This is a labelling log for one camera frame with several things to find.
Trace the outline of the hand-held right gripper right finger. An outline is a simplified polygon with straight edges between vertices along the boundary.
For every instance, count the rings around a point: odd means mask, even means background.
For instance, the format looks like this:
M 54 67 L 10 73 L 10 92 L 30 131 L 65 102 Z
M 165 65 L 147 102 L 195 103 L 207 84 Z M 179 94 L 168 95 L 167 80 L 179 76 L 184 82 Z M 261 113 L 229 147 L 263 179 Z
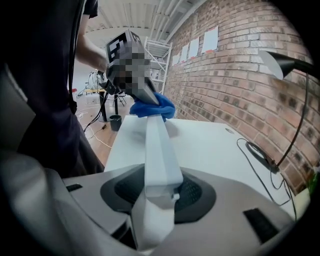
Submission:
M 291 216 L 250 186 L 184 168 L 216 191 L 213 208 L 200 220 L 177 224 L 152 252 L 154 256 L 266 256 L 292 228 Z M 244 212 L 259 209 L 278 230 L 261 243 Z

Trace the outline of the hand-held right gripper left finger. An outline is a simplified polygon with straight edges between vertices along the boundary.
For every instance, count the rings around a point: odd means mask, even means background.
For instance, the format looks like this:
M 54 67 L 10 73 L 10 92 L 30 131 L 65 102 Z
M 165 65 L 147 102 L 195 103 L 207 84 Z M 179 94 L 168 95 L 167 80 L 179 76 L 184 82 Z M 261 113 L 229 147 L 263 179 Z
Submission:
M 131 210 L 144 188 L 144 165 L 65 178 L 63 182 L 82 210 L 120 243 L 138 247 L 131 224 Z

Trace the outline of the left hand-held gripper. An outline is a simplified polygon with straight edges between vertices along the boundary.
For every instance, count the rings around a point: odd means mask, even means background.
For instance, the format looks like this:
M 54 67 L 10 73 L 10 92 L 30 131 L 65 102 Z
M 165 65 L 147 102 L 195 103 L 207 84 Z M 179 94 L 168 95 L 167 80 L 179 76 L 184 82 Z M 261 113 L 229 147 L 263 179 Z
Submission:
M 145 104 L 159 105 L 150 79 L 150 59 L 138 35 L 125 30 L 106 46 L 106 82 L 100 86 L 110 95 L 124 92 Z

